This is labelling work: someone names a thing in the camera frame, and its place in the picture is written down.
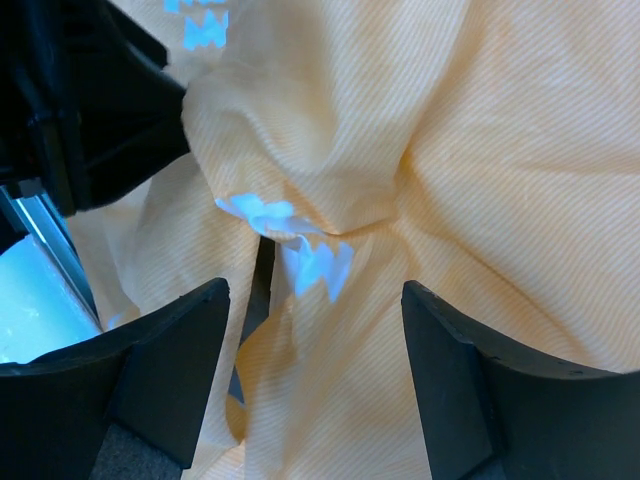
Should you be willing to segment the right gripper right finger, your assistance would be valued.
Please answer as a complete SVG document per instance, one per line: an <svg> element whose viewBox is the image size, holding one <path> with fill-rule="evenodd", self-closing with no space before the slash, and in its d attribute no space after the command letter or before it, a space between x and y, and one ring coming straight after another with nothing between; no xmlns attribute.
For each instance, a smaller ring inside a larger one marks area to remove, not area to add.
<svg viewBox="0 0 640 480"><path fill-rule="evenodd" d="M435 479L635 479L639 376L515 341L415 281L402 317Z"/></svg>

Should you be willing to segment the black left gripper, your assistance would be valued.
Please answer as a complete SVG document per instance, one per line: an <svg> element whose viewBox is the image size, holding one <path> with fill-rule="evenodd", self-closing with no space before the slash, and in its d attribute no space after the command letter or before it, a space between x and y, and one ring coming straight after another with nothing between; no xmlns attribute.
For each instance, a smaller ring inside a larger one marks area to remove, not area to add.
<svg viewBox="0 0 640 480"><path fill-rule="evenodd" d="M63 216L115 202L189 150L166 49L109 1L1 5L1 183Z"/></svg>

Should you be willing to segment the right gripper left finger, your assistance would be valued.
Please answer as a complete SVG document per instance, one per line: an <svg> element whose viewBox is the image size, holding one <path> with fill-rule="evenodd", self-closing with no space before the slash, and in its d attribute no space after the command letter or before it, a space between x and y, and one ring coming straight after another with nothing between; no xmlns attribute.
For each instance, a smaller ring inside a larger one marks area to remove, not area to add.
<svg viewBox="0 0 640 480"><path fill-rule="evenodd" d="M230 306L213 279L123 326L1 367L5 479L177 479L194 461Z"/></svg>

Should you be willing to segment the Mickey Mouse pillowcase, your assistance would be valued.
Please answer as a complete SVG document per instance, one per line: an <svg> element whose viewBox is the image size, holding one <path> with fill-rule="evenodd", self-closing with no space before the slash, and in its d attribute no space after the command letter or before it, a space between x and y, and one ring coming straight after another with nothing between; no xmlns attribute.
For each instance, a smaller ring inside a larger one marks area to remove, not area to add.
<svg viewBox="0 0 640 480"><path fill-rule="evenodd" d="M213 277L189 479L426 479L415 280L548 354L639 366L635 1L124 1L191 151L68 222L111 330Z"/></svg>

